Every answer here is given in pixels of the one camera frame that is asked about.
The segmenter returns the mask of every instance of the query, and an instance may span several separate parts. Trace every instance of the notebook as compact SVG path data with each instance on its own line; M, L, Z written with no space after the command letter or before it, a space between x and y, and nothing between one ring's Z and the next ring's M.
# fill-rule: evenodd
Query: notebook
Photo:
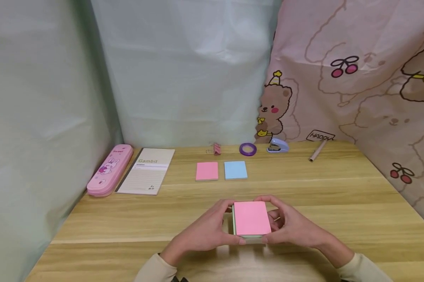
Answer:
M271 232L265 202L235 202L232 216L234 235L250 239Z
M174 149L142 149L115 192L157 195L173 155Z
M196 181L218 180L218 162L196 164Z
M224 177L229 179L247 179L245 161L225 161L224 162Z

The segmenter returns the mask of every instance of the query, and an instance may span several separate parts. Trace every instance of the cherry print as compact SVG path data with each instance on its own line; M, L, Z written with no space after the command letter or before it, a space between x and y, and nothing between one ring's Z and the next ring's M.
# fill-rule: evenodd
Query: cherry print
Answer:
M345 59L336 59L331 62L332 67L337 67L337 69L331 72L331 77L338 78L343 75L343 65L346 65L345 73L354 74L359 67L355 64L359 60L358 56L349 56Z
M394 168L396 168L396 170L390 171L390 177L395 178L395 179L400 177L400 180L405 184L411 184L412 183L411 176L415 176L415 174L412 172L412 170L401 166L401 164L399 164L399 163L392 163L392 166Z

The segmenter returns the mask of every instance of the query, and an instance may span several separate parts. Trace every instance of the left hand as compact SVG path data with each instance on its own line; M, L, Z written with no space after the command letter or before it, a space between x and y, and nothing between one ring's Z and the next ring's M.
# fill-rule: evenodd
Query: left hand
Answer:
M168 264L175 266L188 251L208 251L223 245L245 244L239 236L223 232L223 216L234 200L221 199L209 210L179 233L160 254Z

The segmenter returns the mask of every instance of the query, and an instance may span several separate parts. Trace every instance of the hand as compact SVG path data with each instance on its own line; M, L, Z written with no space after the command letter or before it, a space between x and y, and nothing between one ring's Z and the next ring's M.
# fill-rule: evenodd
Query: hand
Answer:
M354 257L354 252L338 238L275 196L259 196L254 201L271 202L277 207L268 212L273 232L262 237L263 243L288 242L318 249L335 268L342 267Z
M230 212L234 200L221 199L195 222L179 233L160 254L168 264L175 266L188 251L208 251L222 245L245 244L239 236L223 232L224 213Z
M323 244L331 234L319 227L294 207L273 195L259 196L254 201L271 202L276 210L268 212L273 232L262 237L263 243L293 243L298 246L316 248Z

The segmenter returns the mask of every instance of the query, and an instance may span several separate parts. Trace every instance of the binder clip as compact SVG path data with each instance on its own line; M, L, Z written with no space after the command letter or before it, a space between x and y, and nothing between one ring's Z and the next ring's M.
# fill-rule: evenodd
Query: binder clip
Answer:
M289 145L287 145L287 142L277 138L271 139L269 147L267 148L267 152L269 153L283 153L288 151Z
M218 143L213 143L211 150L206 150L207 154L221 155L221 146Z

